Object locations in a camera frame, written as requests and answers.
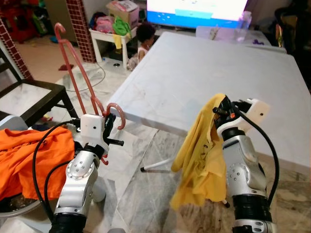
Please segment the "orange shirt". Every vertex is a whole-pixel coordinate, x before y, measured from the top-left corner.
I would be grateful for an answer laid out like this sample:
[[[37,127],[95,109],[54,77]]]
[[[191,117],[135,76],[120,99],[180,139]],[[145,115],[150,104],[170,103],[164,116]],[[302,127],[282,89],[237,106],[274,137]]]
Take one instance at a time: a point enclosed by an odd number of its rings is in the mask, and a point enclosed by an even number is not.
[[[45,178],[58,164],[71,161],[75,155],[75,142],[71,131],[58,127],[40,145],[33,174],[33,153],[45,132],[36,130],[0,130],[0,200],[22,194],[27,199],[37,199],[33,178],[37,178],[41,194],[56,199],[65,183],[65,166],[51,175],[47,189]]]

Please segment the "cardboard box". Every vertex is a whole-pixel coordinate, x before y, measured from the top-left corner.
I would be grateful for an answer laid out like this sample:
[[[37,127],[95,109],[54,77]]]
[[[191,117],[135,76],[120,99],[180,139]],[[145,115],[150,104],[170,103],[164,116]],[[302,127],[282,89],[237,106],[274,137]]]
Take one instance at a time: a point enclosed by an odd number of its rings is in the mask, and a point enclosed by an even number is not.
[[[140,6],[131,0],[113,0],[107,3],[106,8],[109,15],[119,17],[123,22],[129,24],[131,28],[138,26],[138,14]]]

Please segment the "pink bag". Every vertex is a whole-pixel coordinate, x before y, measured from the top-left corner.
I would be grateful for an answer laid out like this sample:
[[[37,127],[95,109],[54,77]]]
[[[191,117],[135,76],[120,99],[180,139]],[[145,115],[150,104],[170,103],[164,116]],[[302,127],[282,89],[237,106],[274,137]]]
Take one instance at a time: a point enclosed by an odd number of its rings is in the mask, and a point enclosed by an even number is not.
[[[110,16],[97,17],[95,20],[95,30],[101,33],[113,33],[114,19]]]

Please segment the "small yellow cloth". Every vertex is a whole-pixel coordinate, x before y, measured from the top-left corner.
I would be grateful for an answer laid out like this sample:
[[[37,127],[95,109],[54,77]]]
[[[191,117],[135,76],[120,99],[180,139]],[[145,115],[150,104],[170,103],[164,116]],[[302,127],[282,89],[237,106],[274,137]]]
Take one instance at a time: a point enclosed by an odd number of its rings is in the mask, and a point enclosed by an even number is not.
[[[113,36],[113,42],[116,46],[116,49],[117,50],[122,49],[122,47],[123,47],[123,41],[122,41],[123,36],[118,35],[118,34],[113,34],[112,36]]]

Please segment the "green plastic item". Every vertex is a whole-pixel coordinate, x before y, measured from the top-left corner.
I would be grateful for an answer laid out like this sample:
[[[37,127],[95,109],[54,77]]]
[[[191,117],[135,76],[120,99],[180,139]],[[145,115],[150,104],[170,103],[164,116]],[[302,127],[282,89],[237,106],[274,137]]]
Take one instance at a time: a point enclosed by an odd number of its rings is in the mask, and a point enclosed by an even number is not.
[[[119,16],[115,17],[115,21],[112,24],[113,31],[116,35],[126,36],[131,34],[131,27],[127,22],[124,22]]]

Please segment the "dark wooden chair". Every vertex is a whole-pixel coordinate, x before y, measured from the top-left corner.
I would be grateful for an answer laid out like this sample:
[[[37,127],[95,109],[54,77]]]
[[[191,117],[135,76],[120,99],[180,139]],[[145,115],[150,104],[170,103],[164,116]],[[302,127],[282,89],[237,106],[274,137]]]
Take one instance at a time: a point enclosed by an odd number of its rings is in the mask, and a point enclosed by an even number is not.
[[[66,109],[71,118],[78,117],[63,85],[22,79],[0,48],[0,73],[5,71],[11,72],[16,82],[0,88],[0,130],[26,130],[53,107]]]

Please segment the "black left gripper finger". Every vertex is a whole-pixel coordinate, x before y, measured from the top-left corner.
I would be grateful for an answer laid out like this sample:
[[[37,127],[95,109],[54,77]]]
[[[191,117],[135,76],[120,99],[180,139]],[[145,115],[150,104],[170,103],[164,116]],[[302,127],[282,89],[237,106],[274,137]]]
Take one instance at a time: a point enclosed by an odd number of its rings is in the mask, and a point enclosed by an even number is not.
[[[105,122],[104,122],[103,138],[108,138],[115,124],[116,116],[113,114],[109,114],[104,119]]]

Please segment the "clear plastic bottle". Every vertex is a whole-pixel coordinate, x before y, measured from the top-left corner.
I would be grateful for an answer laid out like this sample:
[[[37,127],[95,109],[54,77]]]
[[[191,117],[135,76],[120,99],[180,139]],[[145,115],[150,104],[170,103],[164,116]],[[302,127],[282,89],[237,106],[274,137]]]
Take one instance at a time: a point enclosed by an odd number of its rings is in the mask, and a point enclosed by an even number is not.
[[[252,20],[252,13],[249,11],[243,11],[242,15],[238,19],[238,25],[235,29],[236,42],[242,43],[246,39],[247,31],[249,31],[250,23]]]

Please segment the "red plastic stool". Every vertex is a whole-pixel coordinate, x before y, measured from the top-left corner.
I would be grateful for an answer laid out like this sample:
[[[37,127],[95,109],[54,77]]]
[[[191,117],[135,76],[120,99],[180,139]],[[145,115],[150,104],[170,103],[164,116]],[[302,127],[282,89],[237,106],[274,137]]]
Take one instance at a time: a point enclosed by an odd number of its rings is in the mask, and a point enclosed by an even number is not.
[[[0,0],[0,22],[20,44],[39,36],[33,23],[33,11],[22,4],[22,0]]]

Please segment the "yellow shirt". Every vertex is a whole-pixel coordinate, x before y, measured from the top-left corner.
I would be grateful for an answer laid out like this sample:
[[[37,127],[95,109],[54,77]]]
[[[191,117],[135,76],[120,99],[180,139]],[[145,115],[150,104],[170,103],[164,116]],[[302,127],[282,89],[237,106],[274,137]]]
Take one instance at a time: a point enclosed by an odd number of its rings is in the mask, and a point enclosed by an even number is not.
[[[181,180],[170,206],[204,205],[206,200],[226,199],[226,164],[223,140],[217,134],[213,112],[226,96],[217,94],[202,107],[175,157],[171,171],[181,172]]]

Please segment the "white plastic folding table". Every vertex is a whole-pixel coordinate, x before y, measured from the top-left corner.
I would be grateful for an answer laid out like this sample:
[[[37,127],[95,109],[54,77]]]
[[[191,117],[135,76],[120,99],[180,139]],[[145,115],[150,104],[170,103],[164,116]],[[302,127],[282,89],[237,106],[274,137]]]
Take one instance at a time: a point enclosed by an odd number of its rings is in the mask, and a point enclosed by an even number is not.
[[[185,136],[218,93],[267,103],[259,125],[280,167],[310,170],[311,96],[293,56],[285,53],[163,33],[110,101],[127,120]]]

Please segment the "white low bench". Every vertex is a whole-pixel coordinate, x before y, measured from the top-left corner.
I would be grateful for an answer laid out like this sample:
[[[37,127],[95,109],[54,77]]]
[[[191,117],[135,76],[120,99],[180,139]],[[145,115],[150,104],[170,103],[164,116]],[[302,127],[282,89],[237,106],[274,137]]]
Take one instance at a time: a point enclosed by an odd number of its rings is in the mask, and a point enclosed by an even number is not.
[[[234,28],[198,26],[195,30],[195,37],[208,39],[229,44],[244,45],[251,48],[287,53],[286,49],[273,46],[261,31],[242,30]]]

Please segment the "television screen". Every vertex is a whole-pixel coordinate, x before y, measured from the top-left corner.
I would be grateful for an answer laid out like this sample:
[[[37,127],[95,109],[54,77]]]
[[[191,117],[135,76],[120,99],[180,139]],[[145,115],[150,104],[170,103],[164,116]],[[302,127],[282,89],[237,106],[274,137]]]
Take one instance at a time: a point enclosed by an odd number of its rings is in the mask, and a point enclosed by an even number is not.
[[[247,0],[147,0],[147,21],[182,28],[234,28]]]

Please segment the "pink plastic hanger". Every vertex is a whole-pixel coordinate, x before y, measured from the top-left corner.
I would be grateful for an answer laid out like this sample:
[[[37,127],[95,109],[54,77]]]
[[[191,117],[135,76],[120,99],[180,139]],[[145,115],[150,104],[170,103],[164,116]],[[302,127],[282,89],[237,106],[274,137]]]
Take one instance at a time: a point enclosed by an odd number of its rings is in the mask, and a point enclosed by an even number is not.
[[[76,93],[76,97],[78,99],[80,108],[82,113],[86,114],[87,110],[85,108],[84,102],[82,101],[82,97],[80,95],[80,90],[78,89],[78,86],[76,84],[76,79],[74,76],[74,73],[71,68],[71,62],[69,62],[69,55],[73,57],[73,59],[76,62],[76,65],[78,69],[80,70],[80,73],[82,74],[82,77],[85,81],[85,84],[87,86],[87,91],[90,93],[89,100],[91,100],[91,104],[93,106],[93,109],[95,111],[95,115],[101,115],[104,117],[107,117],[112,114],[111,109],[116,109],[118,112],[120,118],[121,118],[121,125],[117,127],[117,129],[122,130],[126,126],[126,116],[124,114],[124,111],[122,108],[115,102],[110,102],[106,107],[103,107],[102,102],[96,97],[95,90],[93,89],[93,86],[90,82],[89,77],[87,76],[87,73],[82,65],[82,62],[80,62],[80,58],[78,58],[78,55],[71,44],[70,41],[68,41],[66,38],[62,38],[61,34],[65,32],[65,28],[62,24],[56,23],[54,25],[54,35],[56,37],[56,40],[60,46],[60,50],[62,53],[62,56],[64,58],[65,66],[68,69],[69,78],[71,80],[71,84],[74,88],[74,91]]]

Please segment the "white side table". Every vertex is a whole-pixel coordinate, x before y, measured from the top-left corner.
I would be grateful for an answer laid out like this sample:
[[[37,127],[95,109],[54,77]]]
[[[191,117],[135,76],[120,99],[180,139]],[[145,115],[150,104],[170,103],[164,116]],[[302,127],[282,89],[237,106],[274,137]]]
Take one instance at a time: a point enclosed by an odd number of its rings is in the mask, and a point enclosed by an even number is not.
[[[97,63],[103,62],[102,54],[100,53],[99,44],[97,41],[101,40],[101,41],[114,43],[115,37],[117,35],[113,33],[102,33],[100,31],[96,31],[92,29],[89,29],[88,31],[90,32],[90,35],[91,35],[92,46],[94,48],[95,56],[96,56],[96,62]],[[119,41],[121,42],[122,65],[123,65],[123,68],[125,69],[127,69],[127,62],[129,60],[129,57],[127,56],[127,42],[130,42],[132,38],[136,36],[136,31],[137,31],[137,27],[134,27],[133,29],[131,29],[131,33],[124,35],[124,36],[120,36]]]

